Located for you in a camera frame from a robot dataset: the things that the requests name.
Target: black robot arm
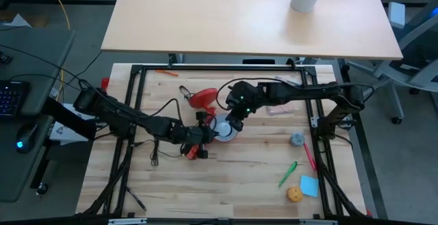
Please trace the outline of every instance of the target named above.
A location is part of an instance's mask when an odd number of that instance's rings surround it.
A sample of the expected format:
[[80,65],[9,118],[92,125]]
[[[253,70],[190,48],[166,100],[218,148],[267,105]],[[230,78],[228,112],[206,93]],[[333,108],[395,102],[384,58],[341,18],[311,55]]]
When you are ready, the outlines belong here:
[[318,135],[329,139],[335,138],[335,127],[348,114],[361,111],[363,94],[355,85],[337,84],[336,82],[320,85],[307,85],[305,88],[282,82],[260,82],[257,87],[239,81],[229,87],[226,103],[230,113],[227,119],[237,131],[243,129],[243,120],[255,113],[260,107],[284,105],[290,101],[306,99],[330,99],[337,106],[326,117],[318,119]]
[[155,139],[172,144],[208,144],[214,132],[207,125],[185,127],[180,119],[148,116],[110,97],[102,89],[86,88],[77,97],[74,108],[99,117],[108,123],[111,132],[123,139],[133,133],[134,126],[144,128]]

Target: paper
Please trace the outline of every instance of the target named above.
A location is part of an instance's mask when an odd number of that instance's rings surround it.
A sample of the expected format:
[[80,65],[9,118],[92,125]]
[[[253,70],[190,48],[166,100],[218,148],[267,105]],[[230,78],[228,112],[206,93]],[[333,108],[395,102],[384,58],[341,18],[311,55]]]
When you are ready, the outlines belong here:
[[318,179],[301,176],[300,188],[303,194],[318,197]]
[[30,24],[27,23],[27,21],[22,16],[20,16],[20,14],[17,14],[11,23],[2,23],[2,25],[13,26],[13,27],[21,27],[21,26],[31,27]]

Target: wooden tabletop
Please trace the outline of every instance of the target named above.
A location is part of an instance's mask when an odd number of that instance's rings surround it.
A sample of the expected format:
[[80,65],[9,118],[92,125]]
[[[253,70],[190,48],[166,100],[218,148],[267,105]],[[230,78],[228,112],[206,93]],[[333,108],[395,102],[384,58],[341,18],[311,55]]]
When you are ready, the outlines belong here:
[[[114,64],[108,93],[123,101],[131,64]],[[332,66],[316,66],[318,81],[334,81]],[[176,97],[181,106],[185,125],[196,123],[195,110],[180,94],[179,85],[191,92],[205,88],[219,88],[230,79],[238,77],[274,77],[288,79],[300,77],[290,72],[254,71],[175,71],[178,77],[148,71],[142,95],[141,110],[147,114],[157,111],[166,101]],[[220,93],[224,101],[228,92]],[[317,178],[311,169],[303,147],[289,143],[294,132],[303,133],[313,152],[309,135],[309,124],[304,101],[291,102],[292,114],[269,116],[266,108],[251,114],[244,121],[244,130],[230,142],[207,145],[208,159],[188,160],[185,157],[170,158],[159,154],[159,165],[152,167],[149,155],[153,144],[134,148],[128,186],[146,205],[144,212],[130,194],[125,196],[123,213],[135,212],[138,217],[252,217],[252,218],[312,218],[314,213],[322,215],[320,193],[318,198],[305,196],[301,202],[293,203],[286,198],[288,187],[300,185],[302,175]],[[335,104],[322,101],[324,111],[329,113]],[[223,113],[219,108],[217,114]],[[160,115],[177,118],[175,104],[170,104]],[[348,137],[345,131],[337,132]],[[151,139],[144,129],[138,128],[136,142]],[[103,137],[94,142],[77,205],[77,212],[87,209],[101,193],[108,181],[116,138]],[[179,154],[179,145],[161,142],[159,149],[172,156]],[[339,185],[346,195],[365,212],[361,186],[357,176],[352,149],[343,140],[332,140],[331,148]],[[281,188],[277,185],[293,161],[298,167]],[[113,196],[113,205],[117,195]],[[335,211],[333,193],[328,190],[328,199]]]
[[401,59],[380,0],[117,0],[102,49]]

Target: pink object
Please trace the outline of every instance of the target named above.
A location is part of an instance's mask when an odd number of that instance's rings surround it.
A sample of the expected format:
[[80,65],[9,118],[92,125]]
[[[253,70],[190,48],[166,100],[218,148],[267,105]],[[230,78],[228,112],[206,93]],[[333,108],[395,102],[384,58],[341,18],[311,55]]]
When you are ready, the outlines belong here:
[[313,171],[316,171],[316,163],[315,160],[310,155],[309,147],[307,147],[307,144],[304,143],[304,149],[306,149],[307,158],[309,159],[310,165],[312,166]]

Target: orange pen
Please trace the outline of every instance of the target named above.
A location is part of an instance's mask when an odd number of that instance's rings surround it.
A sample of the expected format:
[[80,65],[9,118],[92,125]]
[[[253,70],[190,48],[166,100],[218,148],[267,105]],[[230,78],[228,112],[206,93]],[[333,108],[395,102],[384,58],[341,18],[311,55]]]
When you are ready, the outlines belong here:
[[155,72],[160,72],[160,73],[172,75],[172,76],[178,76],[178,74],[175,72],[169,72],[169,71],[165,71],[165,70],[155,70]]

